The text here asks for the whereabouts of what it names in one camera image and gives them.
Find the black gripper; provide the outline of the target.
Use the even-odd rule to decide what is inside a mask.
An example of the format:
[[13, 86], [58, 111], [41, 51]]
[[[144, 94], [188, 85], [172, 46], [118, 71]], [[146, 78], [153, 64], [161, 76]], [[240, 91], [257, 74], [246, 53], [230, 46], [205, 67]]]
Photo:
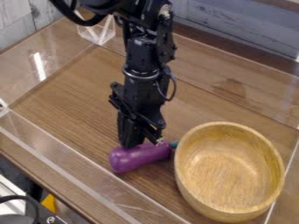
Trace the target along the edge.
[[122, 69], [124, 84], [110, 84], [110, 104], [117, 109], [116, 126], [117, 139], [125, 148], [133, 148], [146, 138], [152, 144], [158, 144], [165, 128], [161, 106], [176, 93], [166, 96], [169, 81], [176, 84], [176, 78], [169, 68], [160, 68], [150, 73], [137, 73]]

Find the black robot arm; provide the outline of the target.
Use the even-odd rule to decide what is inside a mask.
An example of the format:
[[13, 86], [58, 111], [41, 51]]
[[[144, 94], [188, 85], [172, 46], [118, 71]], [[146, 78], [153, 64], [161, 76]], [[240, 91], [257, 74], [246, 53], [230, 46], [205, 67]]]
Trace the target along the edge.
[[161, 106], [176, 94], [168, 67], [174, 59], [173, 11], [169, 0], [49, 0], [74, 24], [90, 27], [110, 15], [122, 29], [125, 63], [122, 83], [110, 84], [117, 139], [129, 149], [145, 140], [158, 143], [165, 121]]

